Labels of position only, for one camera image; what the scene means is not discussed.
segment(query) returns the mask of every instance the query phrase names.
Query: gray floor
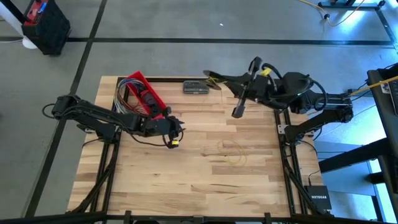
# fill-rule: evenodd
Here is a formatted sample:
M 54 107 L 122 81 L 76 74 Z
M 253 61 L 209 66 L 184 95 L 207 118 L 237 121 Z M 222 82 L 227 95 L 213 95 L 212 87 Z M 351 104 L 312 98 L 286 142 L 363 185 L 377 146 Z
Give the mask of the gray floor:
M 28 0 L 13 2 L 23 9 Z M 89 36 L 100 2 L 57 0 L 71 20 L 72 37 Z M 393 0 L 382 9 L 396 35 L 397 6 Z M 329 12 L 333 22 L 347 15 L 341 9 Z M 0 36 L 15 35 L 0 22 Z M 96 36 L 389 40 L 374 11 L 356 12 L 333 28 L 320 22 L 315 9 L 296 0 L 108 0 Z M 41 115 L 41 107 L 68 93 L 84 48 L 85 43 L 67 43 L 60 57 L 48 57 L 18 42 L 0 43 L 0 219 L 24 211 L 56 125 Z M 309 73 L 330 93 L 357 88 L 367 70 L 398 61 L 397 52 L 386 46 L 94 43 L 78 95 L 94 100 L 101 76 L 136 70 L 147 76 L 200 76 L 209 69 L 240 75 L 255 56 L 282 73 Z M 361 145 L 382 137 L 372 99 L 355 101 L 354 112 L 348 124 L 325 126 L 320 140 Z M 75 125 L 67 124 L 37 215 L 66 209 L 84 140 Z

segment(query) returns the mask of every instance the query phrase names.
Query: wooden tabletop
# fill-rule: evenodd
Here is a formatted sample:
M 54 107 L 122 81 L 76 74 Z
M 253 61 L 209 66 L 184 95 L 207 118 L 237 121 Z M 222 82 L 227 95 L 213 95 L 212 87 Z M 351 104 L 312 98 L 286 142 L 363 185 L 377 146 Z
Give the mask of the wooden tabletop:
M 102 77 L 96 105 L 111 108 L 117 79 Z M 244 116 L 235 119 L 231 112 L 237 99 L 225 86 L 208 95 L 184 95 L 182 83 L 151 85 L 172 114 L 185 122 L 184 138 L 178 148 L 167 149 L 122 135 L 109 214 L 131 210 L 135 215 L 263 217 L 270 212 L 272 217 L 290 216 L 271 109 L 247 101 Z M 293 124 L 307 119 L 296 114 L 290 118 Z M 86 141 L 95 138 L 88 134 Z M 161 137 L 139 140 L 163 143 Z M 310 138 L 305 140 L 313 144 Z M 69 210 L 94 186 L 102 149 L 102 142 L 83 148 Z M 308 175 L 319 170 L 317 156 L 305 144 L 297 146 L 297 156 L 306 184 Z M 319 173 L 311 181 L 322 184 Z M 299 212 L 297 189 L 292 186 Z

